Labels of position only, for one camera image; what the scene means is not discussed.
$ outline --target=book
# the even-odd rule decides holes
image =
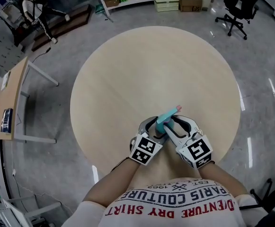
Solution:
[[[13,109],[8,108],[4,110],[3,118],[1,120],[0,131],[3,133],[11,133],[11,123],[12,123],[12,113]]]
[[[8,72],[4,75],[4,77],[3,77],[3,83],[2,83],[2,85],[1,85],[1,91],[4,90],[4,89],[7,87],[8,81],[9,81],[9,77],[10,77],[10,73],[11,73],[11,71],[8,71]]]

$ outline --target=wooden tabletop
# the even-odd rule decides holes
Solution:
[[[16,107],[18,103],[18,96],[20,94],[20,84],[23,79],[25,68],[27,66],[28,58],[24,58],[10,71],[10,77],[7,87],[1,91],[2,79],[0,80],[0,126],[1,120],[5,109],[12,108],[12,122],[11,122],[11,134],[3,133],[0,131],[0,140],[13,140],[14,139],[14,124],[16,118]]]
[[[87,59],[71,95],[71,123],[89,162],[103,174],[129,156],[139,124],[181,105],[207,135],[218,162],[240,121],[240,97],[225,59],[187,31],[141,27],[119,34]],[[131,186],[196,176],[168,141]]]

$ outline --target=white t-shirt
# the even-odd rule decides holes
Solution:
[[[33,1],[34,0],[23,0],[23,11],[28,12],[33,16]],[[35,4],[35,10],[34,10],[34,19],[37,19],[41,14],[43,10],[43,5],[40,3]]]
[[[129,190],[107,208],[82,202],[62,227],[253,227],[267,215],[263,208],[240,210],[255,199],[234,198],[217,182],[177,180]]]

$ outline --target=desk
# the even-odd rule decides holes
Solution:
[[[230,67],[194,34],[141,27],[108,40],[87,59],[73,86],[71,123],[87,159],[108,174],[129,156],[139,124],[176,105],[207,135],[219,162],[240,121],[240,96]],[[196,175],[169,140],[139,168],[131,186]]]
[[[28,68],[36,71],[42,77],[58,86],[57,81],[55,81],[49,75],[40,70],[36,65],[30,62],[27,57],[20,61],[14,68],[12,68],[10,70],[11,73],[7,87],[3,91],[1,91],[2,79],[0,80],[0,126],[4,110],[8,108],[13,109],[11,133],[8,134],[0,131],[0,140],[28,140],[43,143],[56,143],[56,139],[39,138],[16,133],[15,121],[18,113],[19,97],[20,95],[29,97],[28,93],[22,91],[22,84],[24,79],[23,77],[24,75],[26,75]]]

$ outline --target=chair base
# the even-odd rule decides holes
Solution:
[[[268,185],[268,189],[265,193],[265,196],[263,199],[261,199],[254,191],[254,189],[251,189],[250,193],[255,197],[255,199],[257,200],[258,204],[261,205],[267,212],[270,212],[271,209],[269,209],[269,207],[267,207],[267,204],[266,204],[266,201],[268,199],[268,196],[269,196],[269,193],[270,193],[270,190],[271,190],[271,187],[272,187],[272,179],[269,178],[267,180],[267,183],[269,183]]]
[[[231,36],[231,31],[233,29],[233,26],[235,25],[243,34],[244,34],[244,39],[246,40],[247,39],[247,34],[245,33],[245,31],[243,31],[243,24],[241,22],[238,22],[236,21],[236,17],[234,18],[231,18],[228,14],[225,14],[224,17],[217,17],[215,19],[215,22],[218,22],[218,20],[222,20],[222,21],[225,21],[225,22],[229,22],[231,23],[231,28],[228,32],[228,36]]]

